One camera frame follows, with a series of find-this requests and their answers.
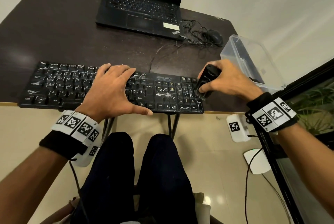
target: clear plastic box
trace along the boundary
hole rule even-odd
[[[273,94],[286,87],[270,54],[259,42],[232,35],[221,51],[220,57],[233,62],[264,91]]]

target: green plant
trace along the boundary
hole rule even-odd
[[[334,78],[297,96],[287,104],[313,135],[334,129]]]

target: laptop touchpad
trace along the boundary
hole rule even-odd
[[[127,27],[153,31],[153,20],[128,14]]]

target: black handheld device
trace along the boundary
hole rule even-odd
[[[200,93],[198,90],[203,84],[215,80],[220,75],[220,73],[221,70],[219,68],[213,66],[212,64],[207,64],[195,87],[196,95],[199,96],[202,100],[208,98],[211,95],[212,91]]]

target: wristband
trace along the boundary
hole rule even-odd
[[[250,108],[246,113],[248,119],[256,121],[266,132],[276,132],[298,121],[295,111],[281,98],[274,99],[269,92],[250,101],[247,106]]]
[[[67,159],[84,154],[101,132],[96,121],[74,111],[64,111],[51,129],[39,145]]]

